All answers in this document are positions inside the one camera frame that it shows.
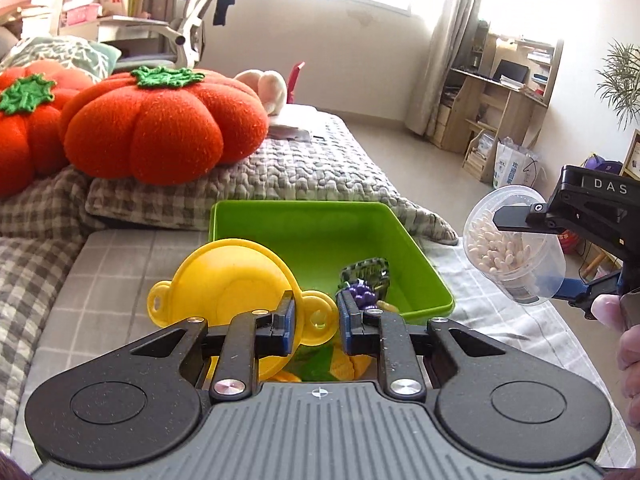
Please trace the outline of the person's right hand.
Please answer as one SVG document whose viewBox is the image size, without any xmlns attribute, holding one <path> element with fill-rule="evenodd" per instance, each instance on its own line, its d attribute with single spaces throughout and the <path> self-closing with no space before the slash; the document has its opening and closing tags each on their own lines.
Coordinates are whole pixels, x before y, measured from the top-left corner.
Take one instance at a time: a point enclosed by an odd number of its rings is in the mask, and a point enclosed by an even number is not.
<svg viewBox="0 0 640 480">
<path fill-rule="evenodd" d="M 627 422 L 639 429 L 639 326 L 627 328 L 620 298 L 601 295 L 593 301 L 591 312 L 604 326 L 620 333 L 616 354 L 620 376 L 620 391 L 627 400 Z"/>
</svg>

